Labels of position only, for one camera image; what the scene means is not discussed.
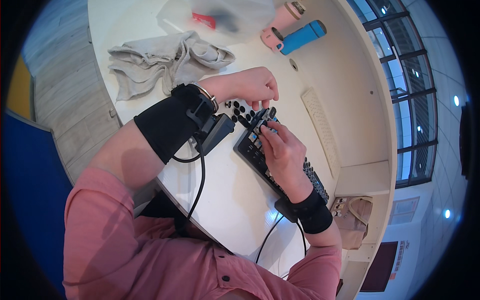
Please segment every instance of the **hand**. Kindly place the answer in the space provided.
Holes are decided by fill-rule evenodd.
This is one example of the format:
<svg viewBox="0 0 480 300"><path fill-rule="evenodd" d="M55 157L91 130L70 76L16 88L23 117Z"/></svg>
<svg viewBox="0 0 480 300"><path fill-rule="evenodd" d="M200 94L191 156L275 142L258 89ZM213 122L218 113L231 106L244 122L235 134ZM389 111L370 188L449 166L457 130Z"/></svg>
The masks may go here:
<svg viewBox="0 0 480 300"><path fill-rule="evenodd" d="M290 132L286 126L269 121L268 127L278 131L271 132L262 125L259 136L265 152L265 163L275 181L285 191L292 203L307 199L313 185L303 172L303 162L307 148Z"/></svg>
<svg viewBox="0 0 480 300"><path fill-rule="evenodd" d="M271 99L278 101L275 77L266 67L213 76L198 83L211 95L215 95L217 103L239 98L257 111L260 101L263 108L268 107Z"/></svg>

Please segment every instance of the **black wrist strap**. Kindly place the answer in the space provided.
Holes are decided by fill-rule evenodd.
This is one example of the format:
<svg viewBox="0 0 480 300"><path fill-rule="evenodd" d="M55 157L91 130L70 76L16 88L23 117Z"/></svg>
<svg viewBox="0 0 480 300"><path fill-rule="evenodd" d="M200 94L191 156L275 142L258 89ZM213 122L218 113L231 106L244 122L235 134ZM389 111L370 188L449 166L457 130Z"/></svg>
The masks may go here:
<svg viewBox="0 0 480 300"><path fill-rule="evenodd" d="M320 233L330 227L332 214L315 189L304 201L292 204L291 208L300 220L305 233Z"/></svg>
<svg viewBox="0 0 480 300"><path fill-rule="evenodd" d="M208 99L205 102L202 97L206 99L195 85L181 84L172 90L172 97L156 103L133 118L164 164L212 116L213 104Z"/></svg>

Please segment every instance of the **plastic bag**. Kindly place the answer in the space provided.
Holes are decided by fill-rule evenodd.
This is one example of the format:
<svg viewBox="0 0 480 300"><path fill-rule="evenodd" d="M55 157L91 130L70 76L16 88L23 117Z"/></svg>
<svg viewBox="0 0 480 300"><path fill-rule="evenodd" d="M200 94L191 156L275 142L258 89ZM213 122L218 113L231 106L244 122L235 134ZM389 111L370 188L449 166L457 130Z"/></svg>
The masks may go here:
<svg viewBox="0 0 480 300"><path fill-rule="evenodd" d="M256 35L274 18L272 0L169 0L157 22L167 34L195 30L209 43L229 46Z"/></svg>

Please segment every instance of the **chair backrest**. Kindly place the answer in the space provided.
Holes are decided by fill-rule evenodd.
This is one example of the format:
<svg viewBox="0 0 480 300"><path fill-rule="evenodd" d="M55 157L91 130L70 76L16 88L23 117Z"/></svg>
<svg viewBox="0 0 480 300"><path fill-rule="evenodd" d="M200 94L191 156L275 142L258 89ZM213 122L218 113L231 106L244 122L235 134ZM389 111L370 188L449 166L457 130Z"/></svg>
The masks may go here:
<svg viewBox="0 0 480 300"><path fill-rule="evenodd" d="M8 111L2 116L2 176L34 259L65 297L63 213L72 183L51 130Z"/></svg>

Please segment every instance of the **towel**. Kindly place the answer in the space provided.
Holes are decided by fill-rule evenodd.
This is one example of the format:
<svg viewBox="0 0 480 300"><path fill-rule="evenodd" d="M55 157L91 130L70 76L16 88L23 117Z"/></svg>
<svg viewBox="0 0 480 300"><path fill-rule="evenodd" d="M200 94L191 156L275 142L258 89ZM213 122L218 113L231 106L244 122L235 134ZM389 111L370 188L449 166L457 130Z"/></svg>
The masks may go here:
<svg viewBox="0 0 480 300"><path fill-rule="evenodd" d="M209 44L193 30L127 42L108 52L119 83L117 101L149 92L160 77L163 93L170 95L177 85L196 82L210 69L235 61L226 47Z"/></svg>

